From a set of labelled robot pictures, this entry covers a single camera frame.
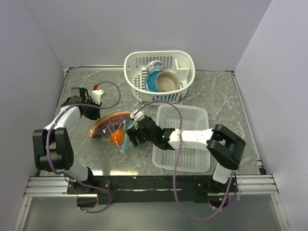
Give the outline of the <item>orange fake fruit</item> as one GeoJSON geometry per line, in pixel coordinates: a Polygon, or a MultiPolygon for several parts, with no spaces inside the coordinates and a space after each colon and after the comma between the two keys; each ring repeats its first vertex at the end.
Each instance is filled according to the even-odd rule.
{"type": "Polygon", "coordinates": [[[115,130],[112,134],[109,136],[109,140],[111,143],[121,145],[124,142],[125,139],[125,132],[121,129],[115,130]]]}

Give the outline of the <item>clear perforated plastic tray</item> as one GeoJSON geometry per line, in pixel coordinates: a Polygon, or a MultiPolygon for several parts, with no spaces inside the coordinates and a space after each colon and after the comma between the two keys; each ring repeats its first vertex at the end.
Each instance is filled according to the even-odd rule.
{"type": "Polygon", "coordinates": [[[210,152],[206,140],[212,132],[209,129],[208,113],[195,106],[168,104],[160,105],[156,124],[161,128],[182,130],[182,145],[177,171],[204,173],[210,169],[210,152]]]}

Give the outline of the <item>clear zip top bag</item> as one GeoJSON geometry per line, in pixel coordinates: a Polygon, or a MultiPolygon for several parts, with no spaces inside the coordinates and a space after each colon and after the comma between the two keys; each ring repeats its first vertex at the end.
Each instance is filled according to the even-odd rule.
{"type": "Polygon", "coordinates": [[[120,148],[124,153],[127,148],[132,146],[126,130],[133,127],[130,119],[131,111],[119,111],[108,113],[94,122],[88,130],[88,138],[102,140],[107,137],[108,141],[120,148]]]}

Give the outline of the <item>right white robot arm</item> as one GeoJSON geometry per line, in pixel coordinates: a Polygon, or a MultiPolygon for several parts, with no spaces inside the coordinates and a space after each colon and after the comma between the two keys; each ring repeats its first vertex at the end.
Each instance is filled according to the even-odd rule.
{"type": "Polygon", "coordinates": [[[217,192],[227,187],[229,176],[239,168],[246,146],[244,139],[222,124],[206,130],[181,131],[161,128],[148,116],[134,122],[126,134],[134,147],[148,141],[161,150],[208,150],[217,161],[210,181],[211,188],[217,192]]]}

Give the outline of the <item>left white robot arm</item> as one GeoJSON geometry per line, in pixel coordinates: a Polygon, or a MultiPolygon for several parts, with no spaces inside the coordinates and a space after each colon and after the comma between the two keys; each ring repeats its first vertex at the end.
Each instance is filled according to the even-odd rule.
{"type": "Polygon", "coordinates": [[[57,117],[45,128],[32,134],[34,161],[37,170],[56,171],[70,178],[70,185],[82,192],[91,193],[96,182],[92,170],[74,160],[68,131],[82,117],[100,118],[99,106],[86,88],[72,88],[71,96],[61,105],[57,117]]]}

